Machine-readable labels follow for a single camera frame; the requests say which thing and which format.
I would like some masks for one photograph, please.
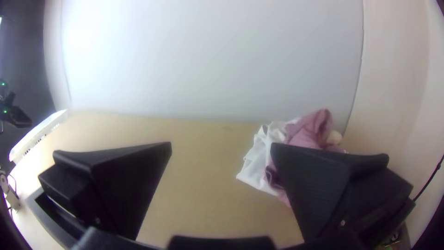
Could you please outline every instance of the crumpled clothing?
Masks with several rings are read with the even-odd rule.
[[[285,126],[285,132],[284,144],[347,153],[339,147],[340,141],[338,142],[335,139],[338,132],[333,130],[333,119],[328,109],[321,109],[304,116],[296,123],[288,123]],[[269,187],[277,193],[278,198],[290,207],[287,194],[280,184],[276,167],[271,159],[265,168],[265,179]]]
[[[288,124],[295,124],[299,118],[288,122],[274,121],[269,125],[262,125],[253,139],[253,147],[244,157],[244,165],[237,174],[236,179],[277,196],[278,192],[270,188],[268,181],[264,178],[265,168],[271,162],[270,148],[272,143],[283,143],[285,140],[285,128]]]

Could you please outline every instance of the light wood surface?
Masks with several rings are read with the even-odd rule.
[[[276,197],[235,179],[258,127],[254,123],[76,113],[12,171],[23,203],[14,221],[33,249],[60,248],[24,201],[40,187],[37,175],[54,163],[54,150],[79,152],[170,141],[173,155],[137,241],[166,247],[173,235],[268,235],[279,248],[300,244],[303,239],[292,210]]]

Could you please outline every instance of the pink cloth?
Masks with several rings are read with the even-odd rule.
[[[304,116],[295,124],[288,124],[285,127],[285,144],[312,148],[331,150],[345,153],[346,151],[338,145],[327,144],[327,139],[333,129],[333,119],[328,109],[320,109],[312,114]],[[276,189],[278,198],[290,207],[287,194],[279,183],[276,167],[273,162],[265,169],[265,176],[270,187]]]

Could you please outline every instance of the white cloth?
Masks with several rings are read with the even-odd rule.
[[[269,125],[262,125],[256,135],[254,135],[253,147],[244,157],[244,165],[237,174],[236,179],[246,184],[264,191],[268,194],[277,196],[265,179],[265,168],[271,161],[271,144],[283,143],[285,140],[285,126],[288,123],[296,123],[299,118],[288,122],[274,121]]]

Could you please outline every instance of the white backdrop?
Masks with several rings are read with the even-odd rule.
[[[65,0],[72,105],[261,122],[328,107],[343,131],[362,15],[361,0]]]

